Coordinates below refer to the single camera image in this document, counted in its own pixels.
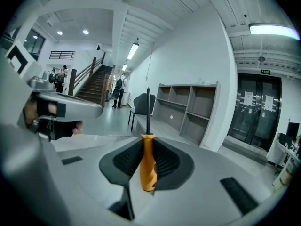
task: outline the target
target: glass door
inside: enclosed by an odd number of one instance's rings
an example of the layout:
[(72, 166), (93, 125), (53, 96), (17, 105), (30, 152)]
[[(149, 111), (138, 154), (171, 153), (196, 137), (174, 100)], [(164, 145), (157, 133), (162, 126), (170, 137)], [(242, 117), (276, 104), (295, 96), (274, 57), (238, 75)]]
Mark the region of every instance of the glass door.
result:
[(238, 93), (228, 135), (269, 150), (280, 116), (281, 79), (238, 74)]

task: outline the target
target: gray floor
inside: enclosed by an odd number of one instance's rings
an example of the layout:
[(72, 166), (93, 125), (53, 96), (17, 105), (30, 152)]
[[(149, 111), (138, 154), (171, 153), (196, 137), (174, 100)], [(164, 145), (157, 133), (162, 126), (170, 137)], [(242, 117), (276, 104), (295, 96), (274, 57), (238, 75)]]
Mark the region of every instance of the gray floor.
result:
[[(98, 136), (132, 136), (131, 121), (128, 125), (130, 115), (130, 106), (123, 106), (122, 109), (113, 109), (114, 100), (105, 104), (103, 114), (94, 120), (84, 120), (83, 133), (87, 135)], [(136, 122), (134, 121), (133, 131), (135, 131)]]
[(244, 170), (249, 172), (250, 174), (256, 176), (259, 180), (261, 180), (271, 191), (274, 191), (274, 187), (272, 185), (273, 181), (276, 179), (275, 172), (276, 168), (271, 165), (262, 165), (256, 161), (253, 161), (241, 154), (238, 154), (223, 145), (217, 152), (224, 157), (227, 157), (229, 160), (242, 167)]

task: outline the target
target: gray shelf unit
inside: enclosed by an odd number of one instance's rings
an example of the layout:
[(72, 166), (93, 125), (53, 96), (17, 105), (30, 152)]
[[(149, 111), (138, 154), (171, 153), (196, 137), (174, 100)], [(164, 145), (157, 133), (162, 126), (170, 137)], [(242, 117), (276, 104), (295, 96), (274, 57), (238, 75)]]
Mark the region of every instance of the gray shelf unit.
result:
[(212, 122), (218, 87), (218, 82), (210, 86), (159, 84), (153, 116), (201, 146)]

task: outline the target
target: ceiling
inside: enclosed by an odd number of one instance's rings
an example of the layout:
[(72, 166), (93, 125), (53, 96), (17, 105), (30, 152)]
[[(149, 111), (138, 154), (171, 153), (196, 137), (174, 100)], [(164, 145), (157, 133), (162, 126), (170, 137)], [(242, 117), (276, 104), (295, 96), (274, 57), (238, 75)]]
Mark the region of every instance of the ceiling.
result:
[[(274, 0), (39, 1), (39, 20), (45, 21), (54, 14), (60, 21), (55, 28), (42, 25), (51, 35), (60, 39), (56, 34), (56, 29), (60, 29), (67, 38), (79, 39), (83, 36), (83, 27), (88, 26), (91, 30), (90, 39), (112, 44), (113, 61), (119, 68), (125, 63), (133, 42), (139, 38), (140, 47), (133, 59), (127, 62), (129, 69), (134, 69), (137, 62), (151, 52), (153, 43), (172, 31), (180, 20), (211, 2), (226, 27), (238, 69), (273, 69), (301, 81), (299, 41), (276, 35), (250, 35), (248, 31), (250, 23), (293, 26)], [(259, 56), (266, 60), (259, 62)]]
[[(47, 21), (54, 21), (50, 26)], [(45, 14), (37, 22), (56, 40), (91, 40), (112, 45), (113, 11), (97, 8), (74, 8)]]

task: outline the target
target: black rubber pad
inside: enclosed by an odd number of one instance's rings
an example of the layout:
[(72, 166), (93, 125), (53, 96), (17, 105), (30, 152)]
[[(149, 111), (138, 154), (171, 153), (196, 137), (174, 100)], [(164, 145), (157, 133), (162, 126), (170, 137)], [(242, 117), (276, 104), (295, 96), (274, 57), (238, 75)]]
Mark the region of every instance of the black rubber pad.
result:
[(143, 147), (137, 143), (114, 156), (113, 163), (120, 171), (132, 177), (143, 157)]
[(62, 159), (62, 163), (63, 163), (63, 165), (67, 165), (67, 164), (74, 163), (74, 162), (77, 162), (80, 160), (83, 160), (80, 156), (74, 156), (74, 157)]
[(158, 137), (154, 139), (153, 155), (157, 171), (155, 191), (179, 188), (194, 171), (193, 159), (187, 153)]
[(242, 214), (247, 214), (258, 206), (258, 203), (235, 178), (224, 178), (220, 182)]
[(99, 161), (99, 169), (110, 183), (128, 187), (143, 157), (143, 140), (137, 138)]

